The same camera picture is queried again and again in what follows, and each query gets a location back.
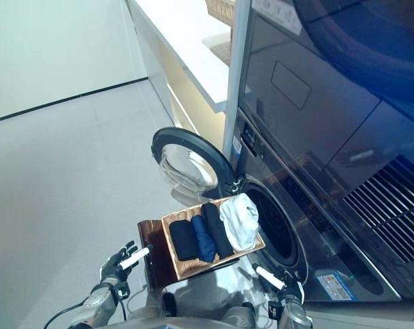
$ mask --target folded navy shirt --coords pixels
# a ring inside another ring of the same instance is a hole
[[[213,263],[216,255],[216,245],[207,232],[206,219],[195,215],[191,219],[193,231],[198,243],[198,258],[207,263]]]
[[[189,221],[174,221],[169,225],[169,230],[179,260],[190,260],[198,257],[198,244]]]
[[[226,234],[226,229],[223,226],[222,220],[219,218],[218,208],[208,202],[201,206],[201,215],[206,219],[207,232],[215,242],[217,252],[220,258],[225,258],[233,255],[233,248]]]

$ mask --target white countertop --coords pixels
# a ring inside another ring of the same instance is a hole
[[[132,0],[215,112],[225,110],[228,66],[202,42],[230,33],[207,13],[204,0]]]

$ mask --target woven basket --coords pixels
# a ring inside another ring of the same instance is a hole
[[[233,27],[234,1],[233,0],[206,0],[209,15]]]
[[[229,199],[228,197],[212,201],[213,204],[216,205],[216,207],[219,208],[219,206],[225,201]],[[219,259],[219,256],[216,255],[215,259],[213,260],[213,263],[206,263],[199,259],[193,259],[193,260],[179,260],[177,257],[177,253],[175,251],[175,247],[172,243],[171,238],[171,232],[169,230],[169,226],[174,221],[181,221],[181,220],[187,220],[190,221],[192,216],[194,215],[200,215],[201,214],[201,205],[190,207],[181,211],[174,212],[170,215],[164,216],[161,219],[162,225],[163,225],[163,231],[165,232],[165,237],[167,241],[167,245],[169,246],[169,251],[172,258],[173,268],[175,269],[175,273],[177,275],[178,281],[187,279],[191,276],[194,276],[196,274],[202,273],[204,271],[207,271],[208,269],[212,269],[213,267],[224,264],[228,262],[229,260],[233,260],[238,257],[242,257],[246,254],[249,254],[250,252],[254,252],[256,250],[262,249],[265,247],[265,242],[262,240],[262,237],[257,234],[256,238],[256,246],[251,249],[247,250],[245,252],[235,252],[233,255],[229,257],[225,257],[223,259]]]

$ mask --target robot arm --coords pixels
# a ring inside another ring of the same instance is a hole
[[[130,241],[125,247],[102,265],[100,283],[84,300],[82,307],[72,321],[69,329],[91,329],[106,326],[120,302],[125,317],[122,300],[130,296],[130,288],[126,282],[131,270],[138,261],[152,250],[152,246],[137,251],[134,242]]]
[[[300,282],[289,272],[282,280],[257,264],[253,264],[256,273],[273,285],[277,291],[278,301],[268,303],[269,318],[277,320],[278,329],[312,328],[312,320],[306,316],[303,307],[304,292]]]

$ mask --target black baseboard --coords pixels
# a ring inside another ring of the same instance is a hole
[[[55,105],[55,104],[59,104],[59,103],[62,103],[64,101],[70,101],[70,100],[75,99],[75,98],[101,93],[102,91],[107,91],[107,90],[110,90],[110,89],[127,86],[128,84],[135,84],[136,82],[145,81],[145,80],[148,80],[148,79],[149,79],[148,77],[142,77],[140,79],[124,82],[122,84],[115,84],[114,86],[109,86],[109,87],[105,87],[105,88],[102,88],[102,89],[97,89],[97,90],[89,91],[87,93],[79,94],[79,95],[76,95],[76,96],[71,96],[71,97],[67,97],[67,98],[64,98],[64,99],[60,99],[59,101],[52,101],[52,102],[44,104],[44,105],[35,106],[34,108],[28,108],[27,110],[23,110],[23,111],[20,111],[20,112],[5,115],[4,117],[0,117],[0,121],[6,120],[6,119],[9,119],[9,118],[13,118],[13,117],[16,117],[16,116],[21,115],[21,114],[29,113],[29,112],[32,112],[32,111],[35,111],[35,110],[39,110],[40,108],[46,108],[47,106],[52,106],[52,105]]]

